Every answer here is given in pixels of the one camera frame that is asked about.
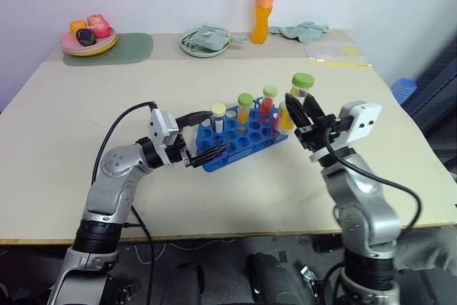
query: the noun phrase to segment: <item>blue test tube rack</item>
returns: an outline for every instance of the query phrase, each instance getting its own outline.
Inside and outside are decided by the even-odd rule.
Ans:
[[[258,98],[253,101],[254,108],[251,109],[246,124],[238,123],[236,119],[237,106],[227,109],[222,134],[217,134],[211,124],[199,124],[196,137],[198,155],[213,146],[231,144],[220,157],[203,165],[205,171],[215,171],[287,139],[288,135],[282,135],[273,128],[275,121],[273,115],[278,113],[278,108],[274,106],[268,116],[261,114],[261,99]],[[245,127],[246,130],[240,131],[241,126]]]

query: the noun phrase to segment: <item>green cap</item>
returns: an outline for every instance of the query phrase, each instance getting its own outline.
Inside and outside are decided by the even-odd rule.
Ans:
[[[276,87],[274,85],[268,84],[268,85],[265,85],[265,87],[263,88],[264,96],[270,96],[271,98],[273,98],[277,94],[278,94],[278,87]]]
[[[314,76],[307,73],[295,73],[292,84],[301,89],[310,89],[314,85]]]
[[[254,98],[249,93],[242,93],[238,96],[238,104],[240,106],[250,106]]]
[[[286,102],[285,102],[285,101],[282,101],[282,102],[279,104],[279,112],[284,112],[285,110],[287,110]]]

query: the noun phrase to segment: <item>test tube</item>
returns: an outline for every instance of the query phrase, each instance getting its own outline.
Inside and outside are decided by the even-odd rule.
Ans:
[[[222,103],[214,103],[211,105],[213,112],[213,128],[217,134],[222,134],[224,131],[224,116],[226,114],[226,106]]]
[[[305,101],[308,90],[314,85],[314,76],[307,73],[295,73],[292,78],[291,95],[300,103]]]
[[[308,90],[314,85],[314,76],[307,73],[295,73],[292,78],[292,88],[290,94],[298,99],[300,103],[305,101]],[[289,116],[287,109],[281,117],[281,128],[290,132],[294,127],[292,118]]]
[[[285,133],[283,133],[283,129],[281,128],[281,118],[282,118],[284,112],[287,112],[287,107],[286,107],[286,102],[282,101],[279,104],[278,114],[276,115],[276,119],[275,119],[274,124],[273,124],[273,128],[276,131],[279,131],[280,134],[285,134]]]
[[[240,123],[239,131],[246,131],[246,124],[249,120],[249,112],[251,111],[253,97],[249,93],[242,93],[238,96],[238,123]]]
[[[274,85],[265,85],[263,88],[262,105],[260,106],[260,113],[269,115],[273,108],[274,97],[278,94],[278,87]]]

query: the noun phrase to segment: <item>yellow liquid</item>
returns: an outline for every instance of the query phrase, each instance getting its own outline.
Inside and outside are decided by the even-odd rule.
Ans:
[[[290,94],[291,94],[291,96],[295,96],[295,97],[300,96],[298,89],[296,87],[291,88]]]
[[[292,118],[289,116],[288,112],[284,111],[281,117],[281,127],[284,130],[289,131],[293,129],[294,125],[295,124],[293,123]]]
[[[263,44],[268,36],[268,16],[271,13],[271,7],[256,6],[256,25],[251,34],[253,43]]]
[[[249,108],[238,107],[238,123],[245,124],[249,120]]]

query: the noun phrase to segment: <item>green cloth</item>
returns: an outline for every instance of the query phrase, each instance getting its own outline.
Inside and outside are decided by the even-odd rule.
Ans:
[[[152,36],[148,34],[118,34],[117,43],[108,51],[93,56],[72,56],[64,53],[64,63],[67,66],[136,64],[149,58],[153,45]]]
[[[328,31],[328,25],[319,26],[314,24],[313,21],[305,21],[297,26],[270,26],[268,28],[270,34],[281,35],[287,39],[298,39],[303,44],[320,39]]]

